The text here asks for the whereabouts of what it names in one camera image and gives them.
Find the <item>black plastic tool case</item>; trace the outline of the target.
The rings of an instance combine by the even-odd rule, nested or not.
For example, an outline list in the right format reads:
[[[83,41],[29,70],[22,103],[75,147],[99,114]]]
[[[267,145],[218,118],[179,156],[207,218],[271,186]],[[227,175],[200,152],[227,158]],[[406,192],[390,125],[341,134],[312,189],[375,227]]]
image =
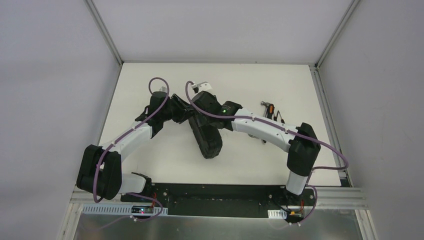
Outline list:
[[[217,157],[223,147],[223,141],[219,130],[206,123],[206,119],[200,115],[192,116],[188,119],[188,122],[202,156],[205,159]]]

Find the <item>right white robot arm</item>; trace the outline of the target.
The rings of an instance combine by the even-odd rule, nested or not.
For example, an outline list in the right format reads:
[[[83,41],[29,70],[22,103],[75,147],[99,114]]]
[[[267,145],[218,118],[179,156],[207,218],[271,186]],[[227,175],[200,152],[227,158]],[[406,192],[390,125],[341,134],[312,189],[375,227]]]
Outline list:
[[[287,153],[289,177],[283,192],[284,200],[290,205],[303,200],[303,190],[321,150],[309,124],[293,126],[279,123],[256,115],[232,101],[219,104],[217,98],[207,91],[199,92],[189,103],[205,116],[209,125],[258,137]]]

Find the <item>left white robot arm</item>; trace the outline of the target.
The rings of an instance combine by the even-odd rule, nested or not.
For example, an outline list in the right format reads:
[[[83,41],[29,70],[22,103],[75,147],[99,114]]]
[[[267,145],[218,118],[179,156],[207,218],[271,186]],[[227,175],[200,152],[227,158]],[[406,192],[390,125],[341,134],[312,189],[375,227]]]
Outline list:
[[[155,137],[164,123],[181,124],[193,117],[195,109],[178,95],[156,91],[149,104],[131,126],[115,139],[100,146],[85,148],[76,186],[94,195],[95,202],[112,200],[118,194],[133,193],[140,202],[152,198],[148,177],[141,173],[123,173],[122,163],[143,143]]]

